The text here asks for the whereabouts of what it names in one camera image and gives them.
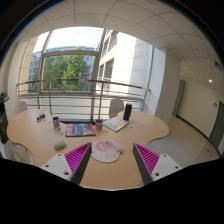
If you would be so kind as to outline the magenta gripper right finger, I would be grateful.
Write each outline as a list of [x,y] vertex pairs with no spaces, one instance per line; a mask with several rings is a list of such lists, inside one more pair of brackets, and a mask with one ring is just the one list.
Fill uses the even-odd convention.
[[133,154],[144,185],[150,184],[182,169],[169,155],[159,155],[137,143],[133,144]]

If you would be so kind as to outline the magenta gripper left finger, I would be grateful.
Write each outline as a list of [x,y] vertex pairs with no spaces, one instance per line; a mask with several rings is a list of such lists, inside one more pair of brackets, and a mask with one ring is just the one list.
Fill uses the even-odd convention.
[[66,154],[57,153],[42,166],[42,169],[79,185],[91,153],[92,144],[87,143]]

